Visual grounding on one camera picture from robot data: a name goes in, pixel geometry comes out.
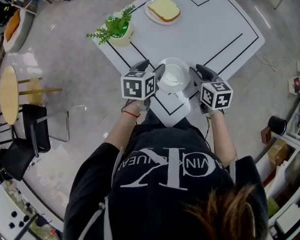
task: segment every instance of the red string bracelet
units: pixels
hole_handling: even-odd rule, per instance
[[[122,111],[122,112],[126,112],[127,114],[129,114],[129,115],[131,115],[131,116],[134,116],[135,118],[138,118],[139,117],[139,115],[135,115],[135,114],[132,114],[132,113],[130,113],[130,112],[128,112],[128,111]]]

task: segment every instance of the gray floor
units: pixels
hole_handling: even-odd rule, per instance
[[[24,176],[61,216],[79,166],[104,140],[123,104],[120,74],[86,34],[101,26],[107,14],[133,1],[74,0],[44,5],[21,50],[4,58],[2,69],[12,65],[19,80],[42,77],[45,87],[63,88],[49,93],[45,101],[49,112],[69,110],[71,140],[67,144],[53,140],[51,151],[42,154]],[[234,97],[225,117],[238,156],[257,158],[264,149],[260,131],[269,117],[285,118],[296,100],[288,93],[288,78],[296,74],[296,59],[300,59],[300,0],[283,0],[277,10],[264,0],[236,1],[263,34],[265,45],[229,79]],[[277,72],[257,59],[264,54],[278,65]],[[19,103],[26,102],[21,97]],[[206,133],[206,117],[198,108],[187,118]],[[22,136],[21,118],[16,127]],[[65,134],[62,118],[50,120],[49,127],[52,135]],[[213,144],[211,130],[208,141]]]

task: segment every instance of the human hair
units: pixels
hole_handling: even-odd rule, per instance
[[[256,240],[254,214],[248,198],[253,186],[217,194],[213,190],[207,202],[186,205],[185,211],[194,215],[202,224],[209,240]]]

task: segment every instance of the bread slice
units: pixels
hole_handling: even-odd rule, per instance
[[[171,22],[180,15],[180,9],[171,0],[156,0],[148,8],[164,22]]]

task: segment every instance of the white plate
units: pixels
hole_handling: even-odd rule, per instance
[[[152,4],[154,1],[156,0],[149,0],[148,2],[145,3],[144,5],[144,11],[145,11],[145,14],[151,19],[153,20],[154,22],[158,23],[158,24],[161,24],[161,25],[171,25],[173,23],[176,22],[176,20],[179,18],[177,17],[176,19],[172,20],[172,21],[163,21],[162,19],[160,19],[152,10],[150,10],[148,8],[148,5]]]
[[[157,67],[165,64],[165,72],[158,82],[160,89],[167,93],[178,93],[190,82],[189,66],[179,58],[165,58]]]

